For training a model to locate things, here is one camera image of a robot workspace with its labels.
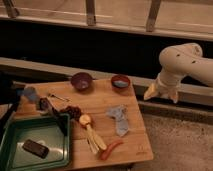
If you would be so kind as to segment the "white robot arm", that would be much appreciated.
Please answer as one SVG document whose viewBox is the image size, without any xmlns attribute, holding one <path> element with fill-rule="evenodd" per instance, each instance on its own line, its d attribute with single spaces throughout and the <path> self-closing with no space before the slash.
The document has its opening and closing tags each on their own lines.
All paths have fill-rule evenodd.
<svg viewBox="0 0 213 171">
<path fill-rule="evenodd" d="M 186 76 L 213 87 L 213 59 L 204 58 L 197 43 L 166 47 L 159 54 L 159 62 L 162 69 L 144 93 L 145 100 L 166 97 L 177 103 L 178 89 Z"/>
</svg>

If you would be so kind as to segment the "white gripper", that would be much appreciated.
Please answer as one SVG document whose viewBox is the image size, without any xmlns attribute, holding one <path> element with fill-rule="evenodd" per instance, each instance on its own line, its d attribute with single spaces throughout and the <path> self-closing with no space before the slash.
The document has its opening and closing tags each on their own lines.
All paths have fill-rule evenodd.
<svg viewBox="0 0 213 171">
<path fill-rule="evenodd" d="M 152 83 L 144 93 L 144 99 L 149 100 L 159 95 L 163 98 L 171 99 L 174 103 L 178 102 L 178 87 L 180 78 L 177 75 L 162 74 L 157 76 L 155 84 Z"/>
</svg>

